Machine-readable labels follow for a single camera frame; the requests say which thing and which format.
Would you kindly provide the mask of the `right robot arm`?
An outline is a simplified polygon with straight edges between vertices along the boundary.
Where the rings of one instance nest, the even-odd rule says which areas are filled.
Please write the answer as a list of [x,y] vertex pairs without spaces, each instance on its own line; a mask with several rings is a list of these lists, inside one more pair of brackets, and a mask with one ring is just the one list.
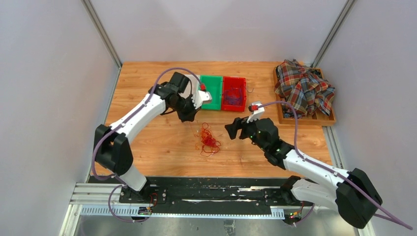
[[278,128],[269,118],[247,119],[236,118],[225,125],[230,139],[249,138],[270,164],[305,176],[292,176],[282,186],[284,203],[311,202],[338,212],[355,228],[363,229],[368,224],[383,201],[363,170],[340,169],[302,153],[279,137]]

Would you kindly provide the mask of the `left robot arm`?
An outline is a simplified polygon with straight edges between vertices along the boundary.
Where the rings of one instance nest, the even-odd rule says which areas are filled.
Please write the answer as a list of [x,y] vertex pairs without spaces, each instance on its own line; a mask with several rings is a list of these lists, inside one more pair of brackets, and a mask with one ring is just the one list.
[[91,170],[97,174],[95,164],[110,170],[109,176],[99,180],[117,178],[124,187],[132,189],[132,197],[139,203],[150,199],[147,178],[133,164],[130,143],[154,118],[176,112],[180,121],[194,121],[203,104],[211,102],[211,94],[200,78],[192,73],[198,85],[174,67],[170,81],[159,83],[157,77],[144,99],[131,111],[111,125],[99,125],[95,130]]

